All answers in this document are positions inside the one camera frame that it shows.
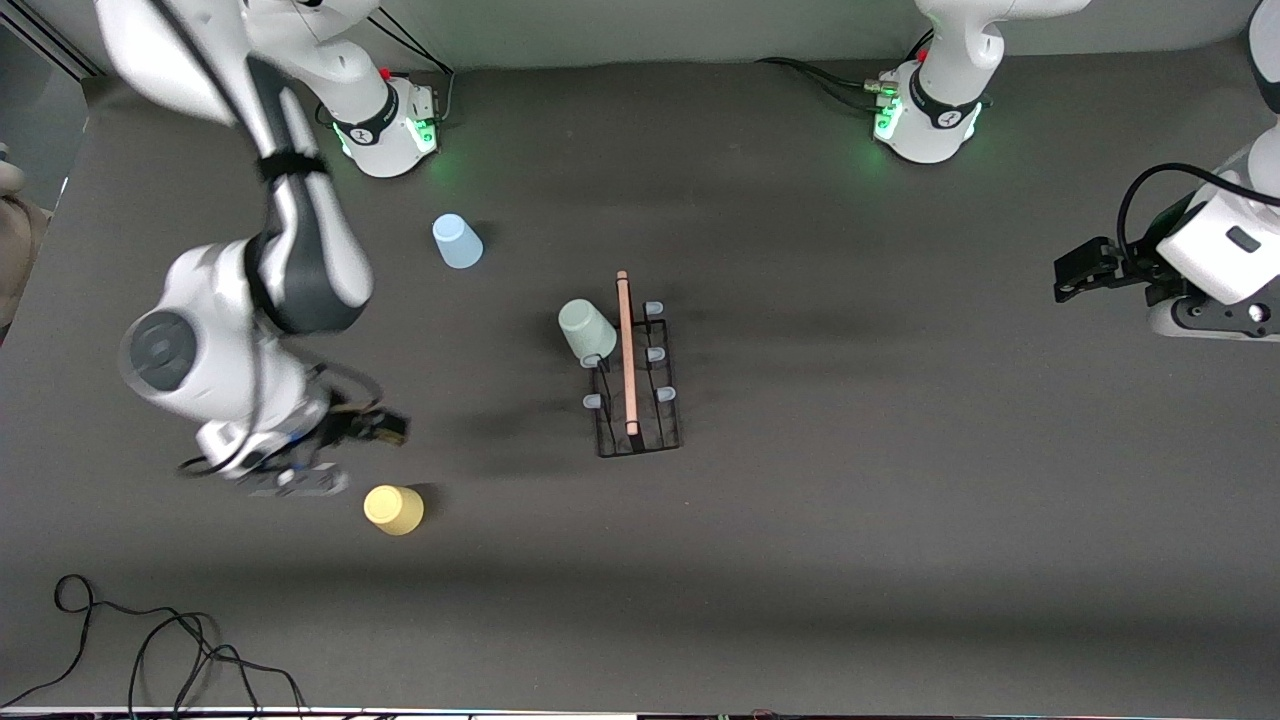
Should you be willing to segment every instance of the white wall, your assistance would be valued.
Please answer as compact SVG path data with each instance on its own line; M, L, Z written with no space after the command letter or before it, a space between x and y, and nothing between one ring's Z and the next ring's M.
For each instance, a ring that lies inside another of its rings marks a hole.
M90 0L31 0L108 67ZM385 0L458 69L652 60L891 58L927 27L911 0ZM1094 0L1066 18L1005 26L1012 54L1176 50L1238 33L1257 0ZM367 23L352 31L379 64L426 64Z

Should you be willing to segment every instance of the black wire rack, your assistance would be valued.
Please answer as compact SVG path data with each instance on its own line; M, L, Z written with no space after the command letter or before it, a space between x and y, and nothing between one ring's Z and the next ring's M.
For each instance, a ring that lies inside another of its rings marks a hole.
M658 318L662 304L644 304L641 315L626 331L631 332L636 357L636 401L640 432L628 436L623 407L622 363L600 359L588 368L591 395L584 405L591 410L595 425L595 454L600 457L627 457L676 450L682 443L680 400L676 397L676 374L671 352L671 331L667 320Z

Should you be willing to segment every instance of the yellow cup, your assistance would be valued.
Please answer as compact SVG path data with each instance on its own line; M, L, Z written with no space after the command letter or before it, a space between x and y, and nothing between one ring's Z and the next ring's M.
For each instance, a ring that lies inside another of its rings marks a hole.
M378 486L365 496L365 518L389 536L413 532L422 511L422 496L410 488Z

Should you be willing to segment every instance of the velcro strap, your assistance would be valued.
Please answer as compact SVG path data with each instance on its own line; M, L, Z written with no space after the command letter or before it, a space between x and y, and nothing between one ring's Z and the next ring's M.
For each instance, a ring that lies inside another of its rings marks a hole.
M257 161L257 174L268 184L283 176L305 176L308 173L328 174L329 167L324 164L323 159L301 152L276 152L270 158L262 158Z

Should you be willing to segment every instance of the green led light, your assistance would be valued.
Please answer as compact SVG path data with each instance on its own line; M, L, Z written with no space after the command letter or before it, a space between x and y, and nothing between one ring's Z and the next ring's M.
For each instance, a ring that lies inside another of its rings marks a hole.
M876 137L887 141L893 137L893 131L897 129L897 120L902 117L902 100L895 97L888 108L881 110L881 115L884 117L876 123Z
M338 142L342 143L342 154L351 158L351 149L347 147L347 138L342 136L342 131L338 129L338 123L333 123L333 133L338 136Z
M404 127L408 129L410 136L413 137L413 145L421 152L430 152L435 150L435 127L431 120L410 120L404 119Z
M982 102L978 102L978 106L973 109L973 119L969 120L969 129L964 131L965 140L973 137L973 132L978 127L978 115L980 114L982 114Z

